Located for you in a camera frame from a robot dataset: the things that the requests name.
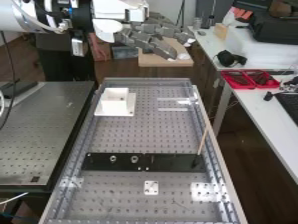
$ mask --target red object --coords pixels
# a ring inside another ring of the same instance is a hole
[[[233,89],[276,89],[280,82],[262,70],[226,70],[221,75]]]
[[[254,81],[248,77],[245,72],[237,70],[222,71],[221,75],[233,89],[254,89]]]
[[[252,79],[256,87],[260,89],[276,89],[280,87],[280,82],[262,70],[245,71],[245,75]]]

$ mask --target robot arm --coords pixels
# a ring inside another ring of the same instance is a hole
[[[165,59],[176,59],[177,52],[155,34],[173,37],[183,44],[194,41],[193,35],[173,24],[148,22],[145,0],[2,0],[0,14],[0,30],[57,34],[69,31],[77,56],[84,56],[87,32],[96,32],[107,42],[120,41],[151,50]]]

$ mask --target wall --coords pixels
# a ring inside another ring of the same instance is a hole
[[[213,2],[214,0],[198,0],[197,15],[201,17],[204,13],[204,22],[206,22],[212,13]],[[217,23],[222,22],[233,2],[234,0],[217,0],[214,9],[214,20]]]
[[[160,12],[176,24],[183,0],[148,0],[148,3],[149,3],[151,11]],[[194,15],[196,15],[196,0],[185,0],[185,25],[187,26],[193,24]]]
[[[4,32],[4,35],[6,35],[7,42],[11,42],[12,40],[15,40],[20,36],[20,33]]]

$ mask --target metal plate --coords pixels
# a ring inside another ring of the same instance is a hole
[[[137,93],[135,117],[100,118],[91,152],[197,153],[192,112],[177,102],[189,97],[185,89],[143,86],[129,92]]]
[[[188,79],[109,78],[99,93],[107,87],[139,92],[136,116],[95,117],[92,105],[42,223],[237,223],[210,135],[202,150],[204,173],[81,170],[87,153],[194,154],[202,138],[198,92]],[[141,194],[147,180],[159,181],[163,193],[148,201]]]
[[[68,219],[117,221],[221,221],[217,202],[193,201],[191,184],[205,174],[84,171]],[[159,181],[159,195],[144,194],[144,182]]]
[[[197,166],[193,167],[194,159],[197,161]],[[157,153],[87,153],[83,170],[119,172],[206,172],[202,155]]]
[[[47,185],[92,82],[47,83],[14,107],[0,131],[0,185]]]

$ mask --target cable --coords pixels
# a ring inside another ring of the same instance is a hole
[[[30,14],[27,14],[27,12],[22,9],[22,7],[16,4],[15,0],[12,1],[12,5],[16,7],[18,11],[22,13],[22,15],[31,20],[32,23],[35,23],[38,26],[40,26],[42,28],[44,28],[45,30],[53,31],[53,32],[63,32],[64,29],[63,28],[53,28],[51,26],[47,26],[44,23],[42,23],[39,20],[36,20],[36,18],[34,18]]]
[[[183,11],[185,10],[185,0],[183,0],[183,3],[181,3],[181,8],[180,8],[180,14],[179,14],[179,18],[177,18],[177,21],[176,21],[176,26],[179,26],[179,23],[180,23],[180,16],[183,14]]]
[[[232,102],[230,105],[226,107],[226,111],[228,111],[232,107],[234,107],[238,103],[240,103],[240,101],[234,101],[234,102]]]
[[[15,96],[16,96],[16,71],[15,71],[15,66],[14,66],[14,62],[12,62],[12,55],[11,55],[11,51],[10,51],[10,48],[8,48],[8,44],[7,44],[7,38],[4,36],[4,32],[0,31],[2,33],[2,37],[3,37],[3,43],[4,43],[4,46],[6,46],[6,50],[7,50],[7,55],[8,55],[8,59],[10,59],[10,65],[11,65],[11,69],[12,69],[12,83],[14,83],[14,89],[12,89],[12,99],[11,99],[11,103],[10,103],[10,107],[8,107],[8,111],[7,111],[7,115],[4,117],[4,121],[0,125],[0,131],[7,123],[7,120],[8,120],[8,116],[11,114],[11,110],[12,110],[12,106],[14,106],[14,102],[15,102]]]
[[[30,194],[30,192],[26,192],[26,193],[18,195],[16,197],[14,197],[14,198],[11,198],[11,199],[8,199],[8,200],[0,202],[0,205],[7,204],[8,202],[11,202],[11,201],[16,200],[18,198],[26,196],[27,194]]]
[[[55,12],[48,12],[42,6],[40,6],[40,4],[38,3],[38,1],[35,1],[35,5],[36,5],[36,7],[40,9],[40,11],[43,11],[43,13],[45,14],[45,15],[49,15],[49,16],[52,16],[52,17],[56,17],[56,18],[59,18],[59,19],[61,19],[63,18],[63,13],[55,13]]]
[[[0,90],[0,102],[2,102],[2,108],[0,108],[0,117],[2,117],[3,113],[4,113],[4,108],[6,108],[6,101],[4,101],[4,96],[3,96],[2,90]]]

